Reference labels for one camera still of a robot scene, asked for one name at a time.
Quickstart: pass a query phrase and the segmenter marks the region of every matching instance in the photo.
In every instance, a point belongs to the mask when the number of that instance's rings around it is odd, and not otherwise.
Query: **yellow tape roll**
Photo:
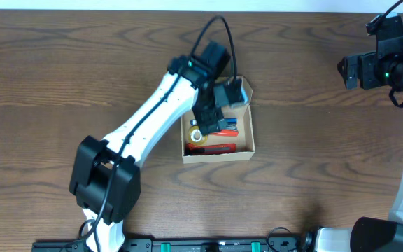
[[[188,141],[196,146],[202,146],[208,141],[208,136],[202,135],[198,126],[192,126],[188,132]]]

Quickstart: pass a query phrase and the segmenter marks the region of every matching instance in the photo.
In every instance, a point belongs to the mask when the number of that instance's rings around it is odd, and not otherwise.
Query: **tabletop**
[[[84,215],[68,186],[78,144],[126,121],[215,14],[0,10],[0,251],[76,238]],[[253,88],[256,153],[183,164],[174,123],[141,170],[125,232],[256,237],[386,218],[403,168],[403,109],[386,87],[346,90],[337,72],[343,56],[375,50],[365,29],[374,14],[225,17]],[[228,45],[221,23],[208,40]]]

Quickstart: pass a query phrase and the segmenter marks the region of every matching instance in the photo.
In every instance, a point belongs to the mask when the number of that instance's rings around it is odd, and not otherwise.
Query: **red utility knife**
[[[224,143],[212,146],[196,146],[192,143],[187,143],[185,153],[187,155],[215,155],[236,152],[237,146],[235,143]]]
[[[219,132],[210,133],[210,135],[220,137],[237,137],[239,135],[239,132],[237,130],[222,129]]]

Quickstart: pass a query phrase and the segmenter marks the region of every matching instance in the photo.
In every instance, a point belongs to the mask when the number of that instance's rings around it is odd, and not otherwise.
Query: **wire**
[[[285,227],[275,227],[272,231],[269,232],[269,234],[267,235],[267,238],[266,238],[267,246],[269,247],[269,249],[272,249],[272,251],[274,251],[274,252],[280,252],[280,251],[277,251],[272,245],[270,245],[269,240],[270,240],[270,235],[273,234],[273,232],[275,232],[277,230],[285,230],[285,231],[287,231],[287,232],[289,232],[291,234],[291,231],[288,230]]]
[[[227,30],[227,33],[228,33],[229,46],[231,48],[232,64],[233,64],[233,67],[234,67],[233,82],[235,82],[236,79],[237,79],[236,52],[234,51],[234,43],[232,42],[231,30],[229,29],[228,23],[227,23],[226,19],[223,16],[217,15],[217,16],[211,18],[211,20],[209,20],[209,22],[206,24],[206,26],[200,32],[200,35],[199,35],[197,41],[195,41],[194,47],[192,48],[192,50],[190,52],[190,56],[191,57],[194,56],[195,50],[199,46],[200,41],[203,38],[203,35],[206,33],[206,31],[211,26],[211,24],[214,23],[214,21],[219,20],[219,19],[223,21],[223,24],[225,25],[225,29]]]
[[[236,80],[237,78],[237,65],[236,65],[236,53],[234,51],[234,44],[232,42],[232,35],[231,35],[231,31],[229,30],[229,26],[228,23],[226,22],[225,18],[223,16],[215,16],[213,17],[207,24],[206,26],[203,28],[203,30],[201,31],[197,41],[194,44],[194,47],[191,50],[190,53],[190,57],[192,57],[194,55],[195,50],[197,49],[197,46],[200,44],[200,41],[203,37],[203,35],[206,33],[206,30],[209,28],[209,26],[211,26],[211,24],[218,20],[221,19],[223,21],[223,23],[225,24],[225,29],[227,30],[228,33],[228,39],[229,39],[229,45],[231,47],[231,54],[232,54],[232,59],[233,59],[233,67],[234,67],[234,76],[233,76],[233,81]],[[91,219],[91,220],[86,220],[80,227],[80,231],[79,231],[79,240],[78,241],[73,241],[70,242],[68,244],[66,244],[65,246],[63,246],[59,252],[62,251],[63,248],[65,248],[66,246],[72,245],[72,244],[77,244],[78,242],[81,242],[83,240],[86,240],[88,238],[91,237],[92,234],[94,234],[94,240],[96,242],[96,247],[97,247],[97,252],[100,252],[100,244],[99,244],[99,238],[97,236],[97,226],[102,218],[102,215],[104,213],[104,209],[107,203],[107,199],[108,199],[108,195],[111,191],[112,185],[113,185],[113,178],[116,175],[116,171],[118,170],[118,165],[119,162],[122,159],[122,153],[124,152],[125,147],[127,146],[127,144],[130,143],[130,139],[131,137],[134,135],[135,131],[144,123],[144,121],[147,120],[147,118],[164,102],[167,100],[167,98],[169,97],[169,95],[173,92],[176,84],[178,83],[178,81],[180,80],[181,74],[187,69],[187,65],[188,62],[186,62],[186,64],[184,64],[184,67],[181,69],[181,72],[178,73],[174,83],[172,83],[172,86],[169,88],[169,90],[164,94],[164,96],[156,103],[156,105],[154,105],[154,107],[152,107],[149,112],[147,112],[147,114],[144,115],[144,117],[142,117],[142,119],[140,119],[140,121],[137,122],[137,124],[133,127],[133,129],[129,132],[129,134],[127,136],[125,136],[124,141],[122,142],[122,145],[119,149],[119,152],[117,153],[114,162],[113,162],[113,166],[111,169],[111,175],[110,178],[108,180],[108,184],[107,184],[107,189],[105,191],[104,194],[104,198],[102,199],[102,205],[101,208],[99,210],[99,213],[97,214],[97,217],[95,220]],[[88,230],[88,232],[84,235],[82,235],[82,231],[83,231],[83,227],[85,227],[88,223],[92,224],[92,227],[90,228],[90,230]]]
[[[393,4],[393,6],[391,6],[372,26],[371,32],[375,32],[376,29],[379,27],[379,25],[386,19],[386,16],[388,16],[388,14],[390,14],[394,9],[396,9],[396,7],[398,7],[400,4],[403,3],[403,0],[399,0],[398,2],[396,2],[395,4]]]

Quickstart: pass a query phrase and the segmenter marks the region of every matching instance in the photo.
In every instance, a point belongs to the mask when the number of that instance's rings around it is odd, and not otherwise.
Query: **box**
[[[219,155],[185,155],[185,144],[188,142],[189,129],[191,128],[190,121],[194,119],[194,113],[188,111],[181,116],[181,155],[183,163],[197,163],[197,162],[223,162],[223,161],[237,161],[249,160],[255,153],[255,140],[253,136],[253,122],[251,120],[251,96],[253,90],[250,84],[244,77],[237,77],[242,80],[243,88],[248,96],[248,102],[244,106],[230,108],[228,106],[222,108],[223,115],[226,118],[237,118],[238,136],[208,136],[208,141],[204,145],[215,144],[236,144],[237,151],[235,153],[226,153]]]

